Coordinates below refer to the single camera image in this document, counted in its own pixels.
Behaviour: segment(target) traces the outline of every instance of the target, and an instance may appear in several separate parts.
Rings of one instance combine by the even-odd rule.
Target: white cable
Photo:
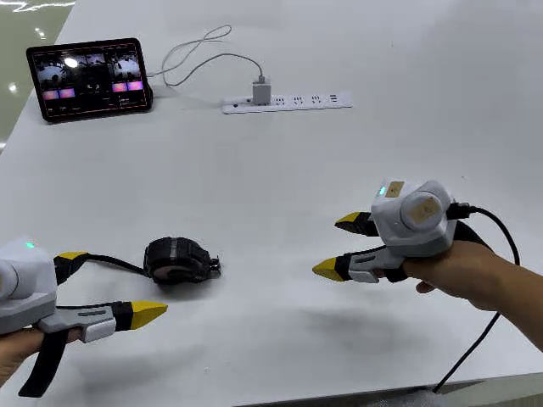
[[[211,34],[219,31],[219,30],[222,30],[222,29],[227,29],[226,32],[223,32],[222,34],[219,34],[219,35],[216,35],[216,36],[212,36]],[[202,45],[204,42],[221,42],[221,40],[219,40],[219,38],[223,38],[227,35],[229,35],[230,33],[232,32],[232,26],[227,24],[227,25],[221,25],[220,27],[216,27],[214,28],[213,30],[211,31],[208,31],[202,38],[198,39],[198,40],[192,40],[192,41],[189,41],[189,42],[182,42],[181,44],[178,44],[176,45],[175,47],[173,47],[165,56],[164,60],[162,61],[162,70],[159,71],[159,72],[154,72],[152,74],[148,74],[148,77],[153,77],[153,76],[156,76],[156,75],[160,75],[162,74],[162,80],[164,81],[164,83],[167,85],[167,86],[179,86],[181,85],[182,83],[184,83],[188,78],[190,78],[194,72],[196,72],[196,70],[198,70],[200,67],[202,67],[203,65],[207,64],[208,62],[212,61],[213,59],[218,59],[219,57],[226,57],[226,56],[230,56],[230,57],[236,57],[236,58],[240,58],[240,59],[245,59],[245,60],[248,60],[249,62],[252,62],[253,64],[255,64],[258,69],[259,69],[259,72],[260,72],[260,75],[259,75],[259,81],[263,81],[264,80],[264,73],[262,71],[262,67],[260,66],[259,63],[257,63],[256,61],[254,61],[253,59],[249,58],[249,57],[245,57],[243,55],[239,55],[237,53],[219,53],[211,58],[208,58],[206,59],[204,62],[202,62],[201,64],[197,65],[193,70],[191,70],[188,75],[186,75],[182,80],[180,80],[179,82],[177,83],[170,83],[168,82],[168,80],[166,79],[166,76],[165,74],[167,72],[170,72],[172,70],[175,70],[177,68],[179,68],[181,65],[183,65],[185,63],[185,61],[188,59],[188,57],[190,56],[191,53],[193,53],[194,51],[196,51],[196,49]],[[185,55],[185,57],[181,60],[181,62],[179,62],[178,64],[174,65],[174,66],[171,66],[170,68],[166,68],[166,64],[168,62],[168,60],[170,59],[170,57],[177,51],[177,50],[180,50],[188,45],[191,45],[191,44],[196,44],[194,45],[194,47],[192,47],[190,49],[190,51],[188,51],[187,55]]]

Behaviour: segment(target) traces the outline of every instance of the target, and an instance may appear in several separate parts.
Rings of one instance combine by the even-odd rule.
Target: tablet screen
[[[34,48],[29,62],[49,117],[148,105],[143,61],[135,43]]]

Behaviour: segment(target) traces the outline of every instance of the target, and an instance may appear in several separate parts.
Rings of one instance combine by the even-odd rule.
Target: power strip
[[[271,104],[264,106],[251,104],[251,99],[251,96],[224,99],[222,101],[222,113],[261,113],[353,107],[350,92],[312,93],[310,95],[272,95]]]

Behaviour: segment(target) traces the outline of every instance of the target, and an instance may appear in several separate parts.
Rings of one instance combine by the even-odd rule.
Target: black cable
[[[127,269],[130,271],[134,271],[138,274],[145,275],[145,270],[142,269],[141,267],[137,267],[136,265],[131,265],[130,263],[126,263],[124,260],[116,259],[115,257],[103,256],[101,254],[89,254],[87,259],[93,260],[93,261],[103,261],[104,263],[117,265],[119,267],[122,267],[123,269]]]
[[[454,210],[459,209],[459,210],[462,211],[462,205],[463,204],[459,203],[459,204],[453,204],[453,205],[455,205],[455,207],[452,208],[451,212],[448,211],[448,215],[450,213],[454,213]],[[517,245],[512,240],[511,233],[509,232],[507,227],[504,225],[504,223],[500,220],[500,218],[498,218],[492,212],[489,212],[488,210],[483,209],[483,208],[478,208],[476,206],[469,206],[469,207],[465,207],[465,208],[467,209],[467,211],[465,212],[464,216],[459,215],[459,216],[455,216],[455,217],[458,219],[458,218],[467,218],[469,216],[469,214],[482,214],[482,215],[485,215],[485,216],[488,216],[489,218],[491,218],[498,225],[498,227],[500,227],[501,231],[505,235],[505,237],[507,239],[507,242],[509,243],[509,246],[511,247],[512,256],[514,258],[515,265],[520,265],[520,254],[518,254]],[[486,326],[486,328],[484,329],[483,333],[481,333],[479,335],[479,337],[475,340],[473,345],[470,346],[469,349],[466,352],[464,352],[464,354],[455,363],[455,365],[452,366],[452,368],[447,372],[447,374],[443,377],[443,379],[441,379],[441,381],[438,384],[435,385],[435,387],[432,389],[432,392],[437,393],[443,387],[443,385],[456,372],[456,370],[460,367],[460,365],[464,362],[464,360],[467,359],[467,357],[481,344],[481,342],[483,342],[483,340],[489,334],[490,330],[492,329],[492,327],[498,321],[499,318],[500,318],[500,313],[496,312],[495,315],[490,320],[490,322],[488,323],[488,325]]]

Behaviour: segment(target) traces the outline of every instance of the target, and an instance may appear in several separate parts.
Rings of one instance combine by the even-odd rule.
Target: yellow fingertip
[[[168,306],[151,301],[132,301],[132,324],[130,329],[138,329],[147,325],[150,321],[158,318],[166,312]]]
[[[360,212],[353,212],[352,214],[348,214],[347,216],[344,216],[340,220],[337,220],[336,225],[338,223],[343,223],[343,222],[353,223],[356,220],[356,218],[358,217],[359,214],[360,214]]]
[[[62,257],[64,259],[73,260],[78,256],[81,256],[82,254],[87,254],[88,252],[64,252],[59,254],[59,257]]]
[[[344,279],[339,275],[335,270],[336,267],[336,258],[326,259],[320,264],[313,267],[313,272],[318,276],[325,277],[329,280],[334,280],[335,282],[344,282]]]

